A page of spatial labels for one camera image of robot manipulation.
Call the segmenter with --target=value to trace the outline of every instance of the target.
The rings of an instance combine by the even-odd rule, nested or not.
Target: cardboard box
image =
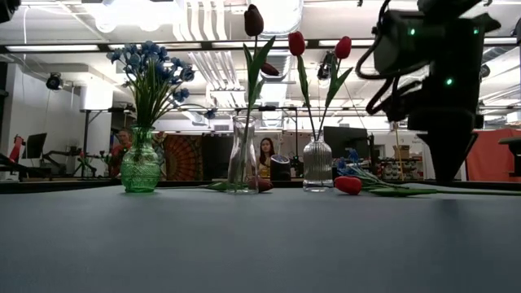
[[[396,148],[396,146],[392,146],[392,148],[394,149],[394,158],[399,159],[400,156],[398,156],[398,149]],[[410,146],[400,146],[400,155],[402,159],[409,158],[409,150]]]

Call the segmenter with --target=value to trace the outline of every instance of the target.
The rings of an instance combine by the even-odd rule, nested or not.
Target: ribbed glass vase
[[[254,117],[249,117],[249,120],[246,116],[234,117],[234,147],[228,165],[227,186],[227,192],[232,195],[254,195],[259,192],[257,161],[253,146],[255,120]]]
[[[333,190],[332,163],[331,148],[324,142],[324,137],[320,135],[317,141],[311,137],[311,142],[304,148],[304,190]]]
[[[152,192],[160,180],[157,154],[152,148],[151,127],[132,128],[132,147],[121,163],[121,183],[129,193]]]

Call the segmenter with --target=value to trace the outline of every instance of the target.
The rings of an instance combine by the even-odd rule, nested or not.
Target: dark red tulip
[[[244,12],[244,31],[250,37],[256,37],[264,31],[262,15],[253,4]]]
[[[277,77],[278,76],[278,70],[273,67],[270,63],[264,62],[260,70],[265,74],[269,75],[271,77]]]
[[[338,59],[346,59],[351,54],[351,38],[342,37],[335,46],[335,56]]]
[[[296,31],[290,33],[289,36],[287,36],[287,39],[290,43],[290,52],[293,56],[300,56],[304,53],[306,42],[301,32]]]

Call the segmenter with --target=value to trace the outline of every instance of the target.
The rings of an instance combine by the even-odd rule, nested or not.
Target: tapestry
[[[166,178],[169,181],[202,181],[203,154],[200,136],[169,134],[164,140]]]

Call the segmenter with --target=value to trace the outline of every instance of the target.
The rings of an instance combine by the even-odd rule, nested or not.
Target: gray table
[[[0,292],[521,291],[520,198],[121,191],[0,195]]]

